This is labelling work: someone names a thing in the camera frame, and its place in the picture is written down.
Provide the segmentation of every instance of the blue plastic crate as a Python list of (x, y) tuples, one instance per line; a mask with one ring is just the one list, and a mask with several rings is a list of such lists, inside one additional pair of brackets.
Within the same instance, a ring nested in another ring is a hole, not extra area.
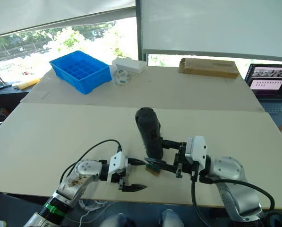
[(64, 55), (50, 61), (56, 75), (67, 81), (83, 94), (111, 81), (109, 66), (82, 51)]

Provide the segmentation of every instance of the roller blind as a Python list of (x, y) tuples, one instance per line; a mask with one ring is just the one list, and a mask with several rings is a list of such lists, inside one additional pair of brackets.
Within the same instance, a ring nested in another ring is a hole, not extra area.
[(0, 0), (0, 35), (133, 6), (134, 0)]
[(140, 0), (143, 53), (282, 61), (282, 0)]

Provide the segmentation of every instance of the green foliage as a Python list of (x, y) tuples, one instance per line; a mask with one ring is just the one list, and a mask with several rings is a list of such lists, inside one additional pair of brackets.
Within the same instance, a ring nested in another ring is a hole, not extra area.
[(119, 49), (119, 47), (116, 47), (115, 49), (114, 49), (114, 54), (116, 55), (116, 56), (121, 56), (121, 57), (125, 57), (124, 55), (123, 55), (123, 51), (121, 51), (120, 49)]
[(73, 49), (78, 43), (85, 42), (85, 38), (79, 31), (74, 31), (71, 27), (58, 31), (54, 36), (54, 40), (58, 43), (58, 51), (61, 52), (66, 48), (67, 50)]
[(167, 55), (164, 57), (164, 55), (161, 54), (150, 54), (149, 61), (151, 66), (166, 66)]
[(93, 25), (85, 26), (74, 26), (72, 27), (73, 34), (67, 37), (65, 40), (62, 36), (67, 36), (68, 31), (65, 34), (63, 33), (64, 28), (53, 28), (47, 30), (39, 30), (32, 32), (24, 32), (13, 35), (6, 35), (0, 37), (0, 57), (4, 57), (5, 54), (16, 54), (22, 51), (33, 51), (42, 49), (44, 44), (55, 40), (55, 37), (63, 40), (62, 45), (67, 49), (73, 48), (76, 43), (82, 42), (85, 40), (85, 37), (92, 38), (93, 31), (97, 29), (109, 29), (116, 24), (115, 21), (99, 23)]

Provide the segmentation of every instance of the yellow object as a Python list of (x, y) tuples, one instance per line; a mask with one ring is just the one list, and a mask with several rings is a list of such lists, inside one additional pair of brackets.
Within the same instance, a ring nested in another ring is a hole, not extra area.
[(29, 86), (32, 86), (36, 83), (38, 83), (40, 81), (39, 78), (36, 78), (36, 79), (32, 79), (32, 80), (28, 80), (28, 81), (23, 81), (23, 82), (20, 82), (19, 84), (16, 85), (16, 87), (18, 87), (19, 89), (25, 89)]

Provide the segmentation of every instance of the black thermos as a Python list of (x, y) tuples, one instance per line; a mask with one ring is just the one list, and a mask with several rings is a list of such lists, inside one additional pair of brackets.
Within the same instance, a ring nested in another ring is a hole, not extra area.
[(143, 107), (136, 113), (136, 123), (143, 139), (148, 157), (162, 159), (161, 125), (153, 109)]

